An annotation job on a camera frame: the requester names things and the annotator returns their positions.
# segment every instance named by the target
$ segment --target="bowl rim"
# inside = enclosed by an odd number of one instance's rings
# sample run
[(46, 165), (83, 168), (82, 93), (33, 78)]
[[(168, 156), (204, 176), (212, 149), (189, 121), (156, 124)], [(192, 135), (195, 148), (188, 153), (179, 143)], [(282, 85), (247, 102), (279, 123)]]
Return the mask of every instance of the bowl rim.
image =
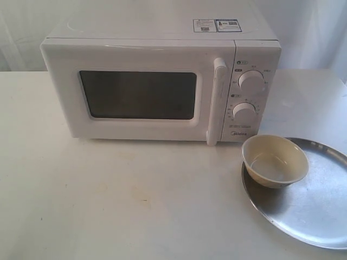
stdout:
[[(282, 140), (282, 141), (285, 141), (289, 144), (291, 144), (292, 146), (296, 147), (298, 149), (298, 151), (305, 157), (306, 159), (306, 170), (305, 170), (305, 173), (296, 178), (296, 179), (293, 179), (293, 180), (287, 180), (287, 181), (279, 181), (279, 180), (274, 180), (274, 179), (269, 179), (265, 176), (263, 176), (262, 174), (258, 173), (256, 170), (254, 170), (247, 162), (246, 158), (245, 158), (245, 146), (253, 139), (256, 139), (256, 138), (260, 138), (260, 137), (268, 137), (268, 138), (274, 138), (274, 139), (279, 139), (279, 140)], [(271, 135), (271, 134), (259, 134), (259, 135), (255, 135), (255, 136), (252, 136), (250, 138), (248, 138), (245, 142), (243, 142), (242, 144), (242, 147), (241, 147), (241, 152), (242, 152), (242, 159), (243, 159), (243, 162), (245, 163), (245, 166), (246, 166), (246, 169), (251, 169), (253, 171), (253, 173), (257, 176), (259, 176), (260, 178), (264, 179), (264, 180), (268, 180), (270, 182), (273, 182), (273, 183), (278, 183), (278, 184), (291, 184), (291, 183), (296, 183), (297, 181), (300, 181), (302, 180), (309, 172), (309, 160), (306, 156), (306, 153), (295, 143), (293, 143), (291, 140), (288, 140), (284, 137), (281, 137), (281, 136), (278, 136), (278, 135)]]

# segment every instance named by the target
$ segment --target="microwave window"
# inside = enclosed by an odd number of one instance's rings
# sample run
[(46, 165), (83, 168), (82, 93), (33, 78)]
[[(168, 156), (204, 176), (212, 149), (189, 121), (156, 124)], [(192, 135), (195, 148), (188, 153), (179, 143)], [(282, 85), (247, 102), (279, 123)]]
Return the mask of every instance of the microwave window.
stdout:
[(80, 71), (95, 118), (176, 119), (194, 116), (196, 74)]

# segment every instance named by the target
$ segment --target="steel plate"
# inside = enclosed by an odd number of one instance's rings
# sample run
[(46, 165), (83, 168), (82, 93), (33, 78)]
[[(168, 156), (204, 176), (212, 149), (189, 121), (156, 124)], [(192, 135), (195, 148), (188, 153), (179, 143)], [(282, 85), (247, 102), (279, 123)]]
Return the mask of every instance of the steel plate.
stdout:
[(309, 172), (281, 189), (256, 183), (242, 166), (254, 207), (288, 235), (321, 248), (347, 250), (347, 157), (320, 143), (288, 138), (306, 153)]

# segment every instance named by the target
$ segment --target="microwave door handle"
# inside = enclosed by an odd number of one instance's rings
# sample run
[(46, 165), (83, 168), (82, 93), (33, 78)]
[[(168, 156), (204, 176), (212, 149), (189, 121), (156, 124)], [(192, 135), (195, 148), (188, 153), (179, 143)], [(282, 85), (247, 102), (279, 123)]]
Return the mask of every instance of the microwave door handle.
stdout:
[(211, 98), (210, 118), (208, 130), (206, 132), (207, 145), (214, 146), (220, 138), (219, 119), (221, 117), (220, 101), (227, 66), (222, 58), (216, 58), (214, 61), (215, 73), (213, 78), (213, 89)]

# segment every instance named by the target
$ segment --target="control panel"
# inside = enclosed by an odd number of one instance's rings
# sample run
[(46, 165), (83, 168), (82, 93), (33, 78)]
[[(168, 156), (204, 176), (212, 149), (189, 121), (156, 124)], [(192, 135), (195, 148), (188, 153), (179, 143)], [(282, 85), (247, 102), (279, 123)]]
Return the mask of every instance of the control panel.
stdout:
[(277, 41), (235, 41), (236, 54), (221, 141), (245, 141), (259, 130), (281, 47)]

